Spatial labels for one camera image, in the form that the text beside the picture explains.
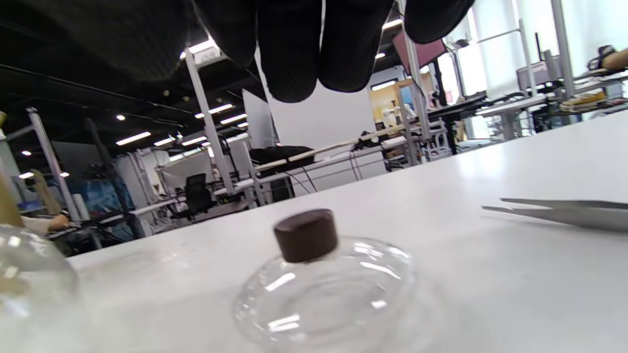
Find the office chair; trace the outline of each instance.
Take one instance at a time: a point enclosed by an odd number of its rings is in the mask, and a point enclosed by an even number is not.
[[[173,214],[170,217],[171,219],[186,218],[191,222],[196,215],[206,214],[209,209],[216,205],[216,201],[212,200],[212,193],[207,190],[205,173],[188,177],[184,191],[185,203],[188,209],[177,212],[173,207],[169,206],[168,208]]]

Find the person's hand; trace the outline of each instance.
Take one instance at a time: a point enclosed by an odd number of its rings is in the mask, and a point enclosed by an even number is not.
[[[57,20],[113,66],[139,80],[175,70],[191,23],[201,20],[236,64],[248,66],[259,43],[275,99],[299,102],[317,79],[340,92],[362,90],[394,0],[22,0]],[[417,43],[449,34],[474,0],[408,0],[404,26]]]

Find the glass bottle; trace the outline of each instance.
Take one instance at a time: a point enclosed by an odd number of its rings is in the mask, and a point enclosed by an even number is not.
[[[435,335],[441,305],[412,258],[375,239],[338,237],[332,211],[312,210],[274,229],[282,255],[235,301],[235,320],[273,352],[409,352]]]
[[[3,352],[76,353],[84,346],[75,270],[46,239],[0,224],[0,345]]]

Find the dark wooden lid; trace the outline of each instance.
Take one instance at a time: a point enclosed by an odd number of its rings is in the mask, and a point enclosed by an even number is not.
[[[284,260],[302,263],[332,252],[338,246],[333,212],[318,209],[288,217],[274,228]]]

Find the black glove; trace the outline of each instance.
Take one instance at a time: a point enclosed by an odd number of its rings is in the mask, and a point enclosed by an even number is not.
[[[275,99],[299,102],[317,79],[340,92],[362,90],[394,0],[22,0],[138,80],[176,70],[188,29],[198,18],[236,64],[251,64],[259,42]],[[408,0],[405,28],[417,43],[449,34],[474,0]]]

